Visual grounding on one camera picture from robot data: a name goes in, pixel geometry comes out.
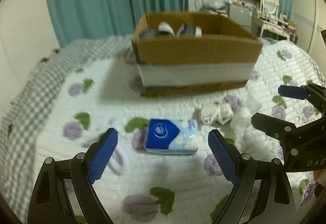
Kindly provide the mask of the blue pocket tissue pack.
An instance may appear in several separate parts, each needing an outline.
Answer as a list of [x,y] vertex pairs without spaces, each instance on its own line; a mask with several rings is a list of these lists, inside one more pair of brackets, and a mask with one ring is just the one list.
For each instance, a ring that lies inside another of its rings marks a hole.
[[158,155],[195,155],[197,136],[198,125],[194,119],[150,119],[144,148]]

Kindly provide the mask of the large tissue pack dark label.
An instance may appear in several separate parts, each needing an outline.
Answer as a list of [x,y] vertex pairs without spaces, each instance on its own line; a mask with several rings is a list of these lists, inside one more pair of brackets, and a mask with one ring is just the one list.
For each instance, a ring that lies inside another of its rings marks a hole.
[[194,36],[201,37],[202,29],[197,26],[182,24],[181,27],[175,32],[172,27],[166,23],[162,22],[159,24],[158,28],[150,28],[141,31],[139,34],[140,39],[152,38],[156,36],[172,36],[172,37],[180,37],[180,36]]

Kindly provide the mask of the crumpled white cloth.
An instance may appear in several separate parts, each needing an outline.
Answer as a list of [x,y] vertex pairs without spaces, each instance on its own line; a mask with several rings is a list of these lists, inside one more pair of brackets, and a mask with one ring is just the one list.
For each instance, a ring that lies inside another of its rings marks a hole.
[[261,103],[252,97],[241,106],[230,122],[230,128],[235,135],[242,136],[246,129],[251,125],[251,117],[261,108]]

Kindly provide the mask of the grey checked bed sheet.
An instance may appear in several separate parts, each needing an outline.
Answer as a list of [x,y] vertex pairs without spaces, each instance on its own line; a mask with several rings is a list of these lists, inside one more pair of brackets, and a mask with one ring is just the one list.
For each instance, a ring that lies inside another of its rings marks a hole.
[[124,54],[131,36],[78,39],[33,71],[1,122],[1,192],[18,219],[26,222],[32,194],[35,142],[66,77],[100,59]]

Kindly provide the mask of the white floral quilt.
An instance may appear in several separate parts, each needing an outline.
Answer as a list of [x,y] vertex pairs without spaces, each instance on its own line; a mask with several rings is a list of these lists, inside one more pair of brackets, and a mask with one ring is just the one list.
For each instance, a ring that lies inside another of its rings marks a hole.
[[311,82],[325,85],[325,77],[305,51],[265,40],[243,88],[145,98],[133,58],[110,55],[66,75],[36,140],[34,174],[46,158],[70,159],[114,128],[118,145],[94,188],[115,223],[210,223],[233,186],[208,133],[218,129],[256,160],[283,159],[280,143],[254,129],[250,118],[260,112],[297,126],[317,120],[310,103],[277,92]]

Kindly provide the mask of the white wardrobe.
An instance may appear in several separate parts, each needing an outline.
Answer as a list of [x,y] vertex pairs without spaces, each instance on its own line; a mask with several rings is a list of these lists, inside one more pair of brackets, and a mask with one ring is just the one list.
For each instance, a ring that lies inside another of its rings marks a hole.
[[298,37],[296,45],[311,54],[317,34],[324,30],[319,24],[318,0],[293,0],[292,20]]

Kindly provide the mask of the white dressing table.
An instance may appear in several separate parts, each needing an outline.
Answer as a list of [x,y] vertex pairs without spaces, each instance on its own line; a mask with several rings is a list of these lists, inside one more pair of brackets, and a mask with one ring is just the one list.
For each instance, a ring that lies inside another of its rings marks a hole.
[[250,31],[259,38],[271,38],[274,40],[288,40],[294,44],[298,41],[298,36],[285,26],[276,25],[258,17],[253,17]]

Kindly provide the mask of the white oval vanity mirror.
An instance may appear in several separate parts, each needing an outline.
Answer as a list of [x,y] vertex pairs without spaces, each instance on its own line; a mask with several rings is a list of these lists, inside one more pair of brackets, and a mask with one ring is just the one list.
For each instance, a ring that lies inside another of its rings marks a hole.
[[279,6],[279,0],[261,0],[260,9],[263,13],[273,15]]

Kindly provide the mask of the small grey fridge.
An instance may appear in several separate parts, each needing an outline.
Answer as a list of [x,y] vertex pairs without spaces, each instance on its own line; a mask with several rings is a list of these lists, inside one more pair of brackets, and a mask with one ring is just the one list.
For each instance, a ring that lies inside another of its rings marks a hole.
[[236,4],[226,4],[228,18],[249,30],[252,22],[252,9]]

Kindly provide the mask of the brown cardboard box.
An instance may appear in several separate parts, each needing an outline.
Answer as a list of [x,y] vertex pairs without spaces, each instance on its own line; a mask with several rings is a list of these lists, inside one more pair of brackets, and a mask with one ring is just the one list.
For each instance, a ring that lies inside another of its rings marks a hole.
[[[201,37],[156,36],[141,31],[168,23],[200,27]],[[262,50],[262,42],[232,20],[208,12],[147,12],[131,39],[144,97],[195,94],[245,86]]]

